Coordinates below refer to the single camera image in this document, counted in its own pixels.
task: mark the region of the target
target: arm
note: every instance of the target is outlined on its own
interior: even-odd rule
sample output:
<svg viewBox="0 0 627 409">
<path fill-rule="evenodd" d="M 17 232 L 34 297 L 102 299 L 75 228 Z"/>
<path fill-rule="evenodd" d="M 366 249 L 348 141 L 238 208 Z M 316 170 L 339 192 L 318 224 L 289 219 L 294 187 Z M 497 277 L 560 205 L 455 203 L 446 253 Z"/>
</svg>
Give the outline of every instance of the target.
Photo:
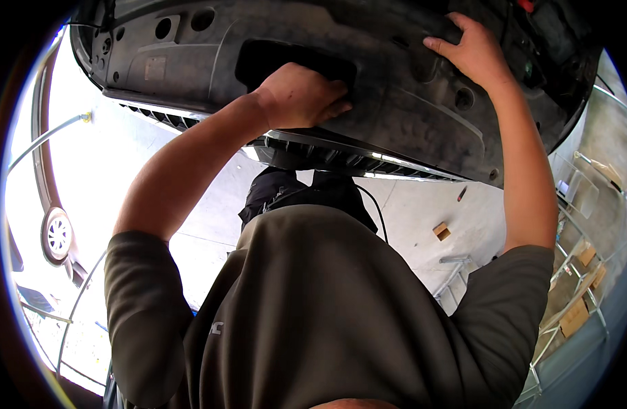
<svg viewBox="0 0 627 409">
<path fill-rule="evenodd" d="M 122 204 L 114 234 L 138 230 L 164 242 L 177 232 L 221 168 L 270 129 L 312 127 L 351 109 L 337 101 L 342 81 L 287 63 L 251 94 L 239 97 L 161 148 L 140 170 Z"/>
<path fill-rule="evenodd" d="M 500 125 L 505 167 L 505 251 L 533 244 L 554 249 L 557 200 L 548 157 L 529 107 L 493 34 L 452 12 L 459 45 L 427 37 L 424 45 L 449 59 L 488 92 Z"/>
</svg>

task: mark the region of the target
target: hand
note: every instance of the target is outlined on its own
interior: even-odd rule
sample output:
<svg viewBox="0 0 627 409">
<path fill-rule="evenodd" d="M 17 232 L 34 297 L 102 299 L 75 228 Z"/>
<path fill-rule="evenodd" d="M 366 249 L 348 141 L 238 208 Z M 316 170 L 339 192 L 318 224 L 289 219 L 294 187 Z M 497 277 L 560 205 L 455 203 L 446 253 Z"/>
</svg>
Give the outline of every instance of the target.
<svg viewBox="0 0 627 409">
<path fill-rule="evenodd" d="M 330 82 L 293 62 L 282 65 L 252 94 L 270 129 L 312 127 L 352 109 L 350 102 L 339 100 L 347 94 L 343 81 Z"/>
<path fill-rule="evenodd" d="M 516 84 L 491 30 L 458 12 L 449 13 L 448 18 L 463 31 L 459 45 L 427 37 L 423 40 L 427 48 L 446 57 L 486 92 L 491 93 L 510 83 Z"/>
</svg>

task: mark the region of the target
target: round hole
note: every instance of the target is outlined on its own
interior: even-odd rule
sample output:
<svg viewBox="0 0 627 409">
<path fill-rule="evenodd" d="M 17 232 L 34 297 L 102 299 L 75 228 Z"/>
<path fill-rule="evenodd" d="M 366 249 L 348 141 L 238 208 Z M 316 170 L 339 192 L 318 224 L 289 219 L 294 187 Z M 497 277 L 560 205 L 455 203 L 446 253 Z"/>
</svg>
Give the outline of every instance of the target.
<svg viewBox="0 0 627 409">
<path fill-rule="evenodd" d="M 102 54 L 106 55 L 111 50 L 111 39 L 106 39 L 104 43 L 102 43 Z"/>
<path fill-rule="evenodd" d="M 400 48 L 409 48 L 409 42 L 399 35 L 393 36 L 391 41 Z"/>
<path fill-rule="evenodd" d="M 156 25 L 156 29 L 154 30 L 154 35 L 158 39 L 164 39 L 166 35 L 170 32 L 170 28 L 173 26 L 173 23 L 169 18 L 164 18 L 159 21 L 159 24 Z"/>
<path fill-rule="evenodd" d="M 196 12 L 191 19 L 191 28 L 193 31 L 204 31 L 209 28 L 213 22 L 216 12 L 213 10 L 201 10 Z"/>
<path fill-rule="evenodd" d="M 454 97 L 454 105 L 460 110 L 469 110 L 474 103 L 473 91 L 461 88 Z"/>
<path fill-rule="evenodd" d="M 125 28 L 121 27 L 118 29 L 118 33 L 116 34 L 116 41 L 120 41 L 123 35 L 125 35 Z"/>
</svg>

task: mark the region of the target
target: rectangular opening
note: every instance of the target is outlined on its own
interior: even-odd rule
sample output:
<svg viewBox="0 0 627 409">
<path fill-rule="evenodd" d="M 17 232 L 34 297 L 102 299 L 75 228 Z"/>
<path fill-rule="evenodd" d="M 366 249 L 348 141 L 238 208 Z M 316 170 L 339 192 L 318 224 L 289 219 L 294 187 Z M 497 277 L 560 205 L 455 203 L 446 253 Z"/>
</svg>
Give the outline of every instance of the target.
<svg viewBox="0 0 627 409">
<path fill-rule="evenodd" d="M 357 66 L 350 61 L 301 45 L 269 40 L 245 41 L 241 46 L 234 73 L 236 79 L 247 87 L 247 92 L 252 92 L 270 74 L 288 62 L 317 71 L 330 81 L 342 80 L 349 91 L 352 90 L 357 76 Z"/>
</svg>

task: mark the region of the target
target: t-shirt sleeve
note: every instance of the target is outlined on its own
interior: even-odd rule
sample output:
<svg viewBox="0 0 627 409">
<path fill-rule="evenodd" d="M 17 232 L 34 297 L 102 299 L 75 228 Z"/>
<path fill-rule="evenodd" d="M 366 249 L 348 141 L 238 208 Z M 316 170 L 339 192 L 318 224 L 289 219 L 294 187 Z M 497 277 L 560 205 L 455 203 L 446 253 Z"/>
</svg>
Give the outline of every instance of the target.
<svg viewBox="0 0 627 409">
<path fill-rule="evenodd" d="M 122 395 L 143 408 L 162 405 L 183 378 L 182 338 L 193 314 L 161 239 L 135 231 L 111 239 L 105 300 L 113 373 Z"/>
<path fill-rule="evenodd" d="M 513 404 L 520 394 L 548 300 L 554 252 L 516 247 L 468 277 L 451 316 L 492 394 Z"/>
</svg>

